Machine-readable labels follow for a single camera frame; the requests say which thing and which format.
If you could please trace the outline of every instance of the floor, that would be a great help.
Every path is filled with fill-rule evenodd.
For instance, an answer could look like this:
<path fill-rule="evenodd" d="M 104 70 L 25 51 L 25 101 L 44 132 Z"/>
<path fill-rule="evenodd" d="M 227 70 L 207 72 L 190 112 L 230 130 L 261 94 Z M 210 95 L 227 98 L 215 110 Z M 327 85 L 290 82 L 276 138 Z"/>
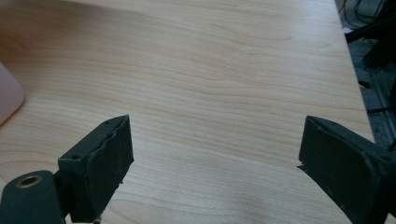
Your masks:
<path fill-rule="evenodd" d="M 382 70 L 367 69 L 362 58 L 371 49 L 375 42 L 372 40 L 359 40 L 350 43 L 349 52 L 355 67 L 358 81 L 365 82 L 367 88 L 361 86 L 361 94 L 367 109 L 388 106 L 388 95 L 396 77 L 396 65 L 390 63 Z M 396 119 L 392 112 L 369 114 L 370 124 L 373 129 L 375 142 L 381 147 L 389 147 L 396 136 Z"/>
<path fill-rule="evenodd" d="M 365 25 L 358 18 L 359 15 L 375 15 L 381 8 L 381 0 L 335 0 L 341 18 L 344 31 L 362 27 Z M 363 57 L 375 44 L 375 40 L 361 39 L 348 44 L 352 62 L 355 67 L 358 81 L 362 83 L 361 94 L 366 109 L 376 109 L 389 106 L 388 96 L 391 85 L 396 78 L 396 65 L 390 63 L 384 69 L 367 69 L 363 63 Z M 381 147 L 389 147 L 396 138 L 396 118 L 392 112 L 380 112 L 368 115 L 375 142 Z"/>

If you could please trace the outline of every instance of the white object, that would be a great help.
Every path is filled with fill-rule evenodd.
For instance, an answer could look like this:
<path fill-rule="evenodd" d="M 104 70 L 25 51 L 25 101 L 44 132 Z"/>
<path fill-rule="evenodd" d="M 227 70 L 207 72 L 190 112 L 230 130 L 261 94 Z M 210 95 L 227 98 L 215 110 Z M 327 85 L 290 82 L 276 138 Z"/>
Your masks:
<path fill-rule="evenodd" d="M 346 34 L 349 34 L 350 32 L 352 32 L 353 30 L 351 30 L 348 27 L 344 27 L 343 31 L 344 31 L 344 35 L 346 35 Z"/>
<path fill-rule="evenodd" d="M 2 124 L 23 102 L 20 83 L 0 63 L 0 124 Z"/>

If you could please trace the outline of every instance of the wood grain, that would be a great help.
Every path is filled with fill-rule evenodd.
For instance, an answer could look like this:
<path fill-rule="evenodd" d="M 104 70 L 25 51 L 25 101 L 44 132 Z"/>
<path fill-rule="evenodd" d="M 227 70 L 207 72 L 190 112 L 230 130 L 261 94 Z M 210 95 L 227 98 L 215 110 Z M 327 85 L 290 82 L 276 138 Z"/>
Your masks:
<path fill-rule="evenodd" d="M 2 1 L 23 107 L 0 189 L 129 114 L 135 163 L 104 223 L 348 223 L 303 172 L 306 115 L 373 139 L 333 0 Z"/>

